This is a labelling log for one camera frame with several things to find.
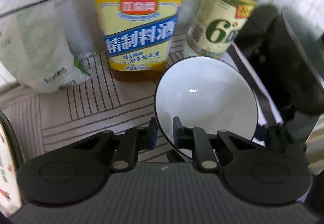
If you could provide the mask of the white ceramic bowl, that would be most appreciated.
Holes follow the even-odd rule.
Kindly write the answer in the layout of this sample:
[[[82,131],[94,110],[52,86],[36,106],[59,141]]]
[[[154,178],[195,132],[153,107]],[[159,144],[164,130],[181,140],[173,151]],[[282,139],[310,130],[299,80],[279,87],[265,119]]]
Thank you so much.
[[[189,57],[170,66],[158,82],[155,116],[170,144],[175,144],[173,118],[206,133],[230,131],[251,140],[258,125],[256,97],[230,64],[208,57]]]

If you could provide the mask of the white bunny carrot plate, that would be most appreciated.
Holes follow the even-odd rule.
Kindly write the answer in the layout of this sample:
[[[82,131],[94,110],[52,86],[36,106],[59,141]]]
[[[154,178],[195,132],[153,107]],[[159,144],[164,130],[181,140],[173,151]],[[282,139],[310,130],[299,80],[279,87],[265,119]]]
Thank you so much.
[[[9,138],[1,123],[0,140],[0,204],[1,213],[10,217],[22,207],[22,198],[16,182],[16,167]]]

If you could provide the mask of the black pot with glass lid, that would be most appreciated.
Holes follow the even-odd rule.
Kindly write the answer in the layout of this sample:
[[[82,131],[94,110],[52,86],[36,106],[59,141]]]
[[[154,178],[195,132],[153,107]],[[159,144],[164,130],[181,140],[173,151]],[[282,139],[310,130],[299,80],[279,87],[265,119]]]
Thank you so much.
[[[235,44],[272,98],[287,132],[323,173],[323,28],[296,9],[256,8]]]

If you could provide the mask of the striped white table mat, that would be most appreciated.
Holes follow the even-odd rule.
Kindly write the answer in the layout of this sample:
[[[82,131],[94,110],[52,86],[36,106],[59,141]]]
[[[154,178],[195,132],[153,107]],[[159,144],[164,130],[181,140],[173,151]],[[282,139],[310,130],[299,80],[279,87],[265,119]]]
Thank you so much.
[[[61,148],[104,130],[116,134],[146,126],[154,116],[156,82],[120,82],[105,53],[83,60],[92,77],[52,94],[16,86],[1,94],[1,111],[11,122],[25,159]]]

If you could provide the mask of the white salt bag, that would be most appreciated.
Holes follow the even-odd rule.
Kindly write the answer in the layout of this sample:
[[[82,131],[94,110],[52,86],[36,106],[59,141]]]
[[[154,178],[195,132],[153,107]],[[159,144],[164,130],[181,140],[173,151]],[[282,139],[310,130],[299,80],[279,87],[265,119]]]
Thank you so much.
[[[73,87],[92,77],[91,69],[70,51],[50,3],[1,18],[1,63],[18,83],[40,93]]]

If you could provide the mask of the yellow label cooking wine bottle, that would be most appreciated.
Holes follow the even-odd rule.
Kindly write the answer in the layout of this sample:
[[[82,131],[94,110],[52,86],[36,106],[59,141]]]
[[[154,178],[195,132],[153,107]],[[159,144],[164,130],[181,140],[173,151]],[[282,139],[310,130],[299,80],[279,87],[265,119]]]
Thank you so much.
[[[124,82],[157,80],[165,71],[182,0],[95,0],[108,64]]]

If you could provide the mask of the white vinegar bottle yellow cap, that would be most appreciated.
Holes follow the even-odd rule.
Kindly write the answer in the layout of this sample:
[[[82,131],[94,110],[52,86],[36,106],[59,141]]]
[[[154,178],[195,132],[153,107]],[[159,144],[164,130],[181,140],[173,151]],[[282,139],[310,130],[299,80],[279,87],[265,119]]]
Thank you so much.
[[[200,0],[183,46],[186,57],[221,58],[258,0]]]

